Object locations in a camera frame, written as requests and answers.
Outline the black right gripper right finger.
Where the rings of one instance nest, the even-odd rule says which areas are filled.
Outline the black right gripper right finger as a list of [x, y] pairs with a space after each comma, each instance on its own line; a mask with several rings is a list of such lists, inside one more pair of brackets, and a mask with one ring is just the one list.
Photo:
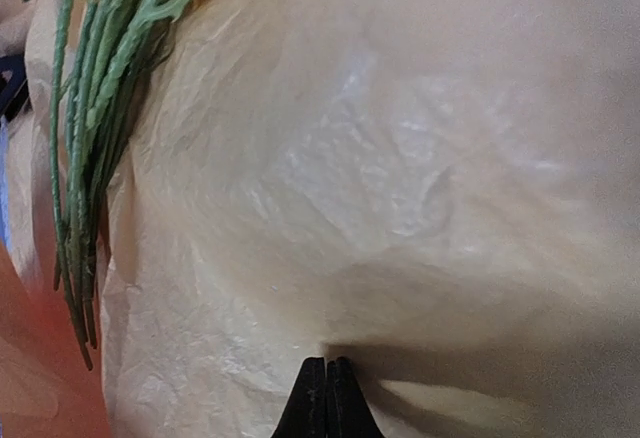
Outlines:
[[328, 363], [325, 396], [328, 438], [383, 438], [346, 357]]

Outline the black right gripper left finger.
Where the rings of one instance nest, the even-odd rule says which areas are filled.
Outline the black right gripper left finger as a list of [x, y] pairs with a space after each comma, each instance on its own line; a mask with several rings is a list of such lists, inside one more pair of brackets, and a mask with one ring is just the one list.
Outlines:
[[326, 365], [306, 358], [295, 379], [272, 438], [326, 437]]

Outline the orange wrapping paper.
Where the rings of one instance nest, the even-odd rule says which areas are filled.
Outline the orange wrapping paper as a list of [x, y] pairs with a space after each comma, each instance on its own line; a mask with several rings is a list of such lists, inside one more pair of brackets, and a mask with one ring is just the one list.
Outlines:
[[349, 357], [390, 437], [639, 433], [639, 0], [208, 0], [109, 197], [88, 371], [52, 289], [58, 0], [1, 0], [7, 437], [266, 437]]

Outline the artificial flower bouquet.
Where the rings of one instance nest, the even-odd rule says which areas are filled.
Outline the artificial flower bouquet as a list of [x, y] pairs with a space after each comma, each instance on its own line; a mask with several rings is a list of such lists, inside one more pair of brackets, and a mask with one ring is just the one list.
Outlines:
[[97, 246], [108, 185], [178, 22], [205, 0], [61, 0], [49, 100], [55, 289], [82, 359], [98, 347]]

